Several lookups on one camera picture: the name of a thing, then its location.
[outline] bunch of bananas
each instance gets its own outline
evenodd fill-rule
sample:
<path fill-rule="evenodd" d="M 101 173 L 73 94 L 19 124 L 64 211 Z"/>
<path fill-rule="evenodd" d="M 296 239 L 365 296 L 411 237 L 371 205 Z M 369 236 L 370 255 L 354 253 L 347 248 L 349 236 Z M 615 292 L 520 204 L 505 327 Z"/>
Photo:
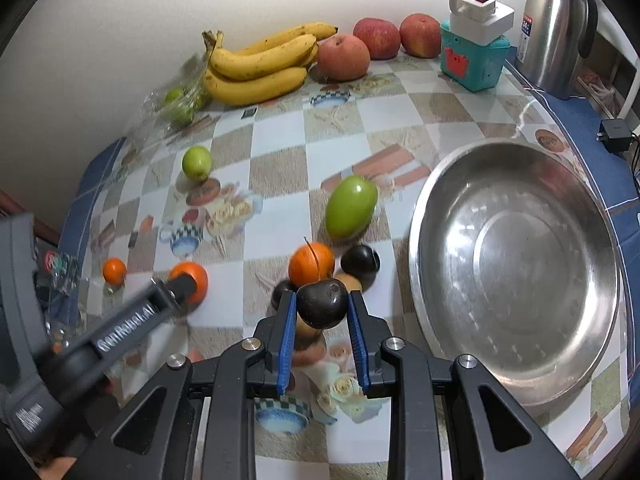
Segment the bunch of bananas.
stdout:
<path fill-rule="evenodd" d="M 236 52 L 223 48 L 222 31 L 203 32 L 209 66 L 202 83 L 214 99 L 232 106 L 261 103 L 287 94 L 305 81 L 306 67 L 318 54 L 316 41 L 337 31 L 327 23 L 305 23 Z"/>

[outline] teal plastic container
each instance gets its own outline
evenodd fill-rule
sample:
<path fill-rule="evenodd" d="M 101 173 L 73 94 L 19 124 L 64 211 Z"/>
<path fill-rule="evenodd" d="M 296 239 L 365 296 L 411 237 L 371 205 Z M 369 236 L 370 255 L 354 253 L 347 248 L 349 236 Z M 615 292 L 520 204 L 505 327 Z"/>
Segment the teal plastic container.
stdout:
<path fill-rule="evenodd" d="M 440 68 L 466 89 L 477 92 L 498 84 L 510 43 L 500 36 L 485 46 L 466 40 L 449 30 L 449 20 L 440 25 Z"/>

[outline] silver bolt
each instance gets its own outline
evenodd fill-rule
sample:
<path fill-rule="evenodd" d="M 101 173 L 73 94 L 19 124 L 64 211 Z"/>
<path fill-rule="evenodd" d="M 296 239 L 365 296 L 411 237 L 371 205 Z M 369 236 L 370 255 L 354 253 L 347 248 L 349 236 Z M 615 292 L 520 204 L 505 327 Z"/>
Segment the silver bolt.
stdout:
<path fill-rule="evenodd" d="M 172 354 L 166 360 L 166 365 L 171 368 L 171 370 L 179 370 L 182 368 L 187 362 L 187 358 L 182 354 Z"/>
<path fill-rule="evenodd" d="M 246 339 L 242 339 L 242 348 L 245 350 L 257 350 L 260 348 L 261 341 L 257 337 L 248 337 Z"/>
<path fill-rule="evenodd" d="M 404 341 L 399 337 L 390 337 L 385 341 L 385 345 L 387 348 L 391 348 L 392 350 L 401 350 L 404 348 Z"/>
<path fill-rule="evenodd" d="M 478 364 L 478 359 L 469 354 L 462 354 L 458 357 L 458 362 L 463 368 L 475 368 Z"/>

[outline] oval metal tray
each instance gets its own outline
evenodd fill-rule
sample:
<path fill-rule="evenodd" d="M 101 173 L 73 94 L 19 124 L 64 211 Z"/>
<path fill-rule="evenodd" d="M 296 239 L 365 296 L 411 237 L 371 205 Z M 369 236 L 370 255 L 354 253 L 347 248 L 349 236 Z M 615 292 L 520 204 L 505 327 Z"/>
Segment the oval metal tray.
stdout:
<path fill-rule="evenodd" d="M 618 254 L 593 193 L 512 140 L 452 152 L 418 198 L 412 295 L 436 356 L 478 357 L 532 412 L 584 384 L 612 332 Z"/>

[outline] black charger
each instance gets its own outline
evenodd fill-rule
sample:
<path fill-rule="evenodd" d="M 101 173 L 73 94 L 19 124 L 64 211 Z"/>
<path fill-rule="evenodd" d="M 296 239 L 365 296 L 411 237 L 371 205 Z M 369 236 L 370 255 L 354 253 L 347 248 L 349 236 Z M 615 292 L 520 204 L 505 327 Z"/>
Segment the black charger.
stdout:
<path fill-rule="evenodd" d="M 623 153 L 636 141 L 624 119 L 603 119 L 597 139 L 609 153 Z"/>

